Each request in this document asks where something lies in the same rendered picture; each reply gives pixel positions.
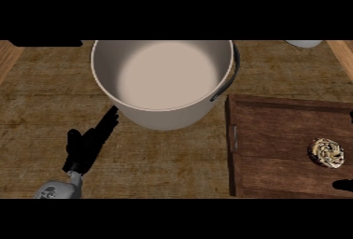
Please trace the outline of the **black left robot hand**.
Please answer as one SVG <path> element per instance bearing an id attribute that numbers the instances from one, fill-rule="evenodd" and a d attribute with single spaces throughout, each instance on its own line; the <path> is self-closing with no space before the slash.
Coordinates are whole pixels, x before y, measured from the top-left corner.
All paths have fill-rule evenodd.
<path id="1" fill-rule="evenodd" d="M 86 133 L 82 134 L 76 129 L 70 129 L 67 142 L 68 158 L 63 167 L 65 173 L 77 172 L 85 175 L 91 171 L 117 124 L 119 108 L 113 106 L 99 123 Z"/>

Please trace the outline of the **large beige pot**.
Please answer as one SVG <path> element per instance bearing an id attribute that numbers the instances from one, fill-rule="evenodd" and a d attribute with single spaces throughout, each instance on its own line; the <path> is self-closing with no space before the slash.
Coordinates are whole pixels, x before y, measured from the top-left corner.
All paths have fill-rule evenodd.
<path id="1" fill-rule="evenodd" d="M 231 40 L 98 40 L 95 82 L 125 116 L 160 131 L 197 123 L 235 81 Z"/>

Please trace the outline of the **brown wooden tray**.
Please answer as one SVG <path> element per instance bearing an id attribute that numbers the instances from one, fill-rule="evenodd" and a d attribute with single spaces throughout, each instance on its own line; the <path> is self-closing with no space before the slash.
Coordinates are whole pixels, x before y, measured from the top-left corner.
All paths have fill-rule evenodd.
<path id="1" fill-rule="evenodd" d="M 351 198 L 333 183 L 353 179 L 353 104 L 234 94 L 225 103 L 229 192 L 238 198 Z M 308 147 L 339 142 L 345 164 L 318 166 Z"/>

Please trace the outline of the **black flat object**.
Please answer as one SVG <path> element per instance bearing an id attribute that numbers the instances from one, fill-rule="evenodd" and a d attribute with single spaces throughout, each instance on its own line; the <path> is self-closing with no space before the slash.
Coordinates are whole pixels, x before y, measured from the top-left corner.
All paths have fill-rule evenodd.
<path id="1" fill-rule="evenodd" d="M 82 47 L 82 40 L 9 40 L 17 47 Z"/>

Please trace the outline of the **white round object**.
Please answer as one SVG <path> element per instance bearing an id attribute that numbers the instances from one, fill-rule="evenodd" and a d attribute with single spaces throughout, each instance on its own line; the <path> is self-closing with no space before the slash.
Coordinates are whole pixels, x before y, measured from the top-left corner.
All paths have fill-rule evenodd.
<path id="1" fill-rule="evenodd" d="M 305 49 L 315 48 L 321 42 L 321 40 L 287 40 L 290 45 Z"/>

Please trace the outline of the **light wooden panel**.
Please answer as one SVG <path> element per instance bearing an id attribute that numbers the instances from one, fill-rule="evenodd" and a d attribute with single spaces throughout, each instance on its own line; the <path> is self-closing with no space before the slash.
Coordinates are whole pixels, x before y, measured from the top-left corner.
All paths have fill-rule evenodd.
<path id="1" fill-rule="evenodd" d="M 351 81 L 353 82 L 353 40 L 328 40 L 327 44 L 342 63 Z"/>

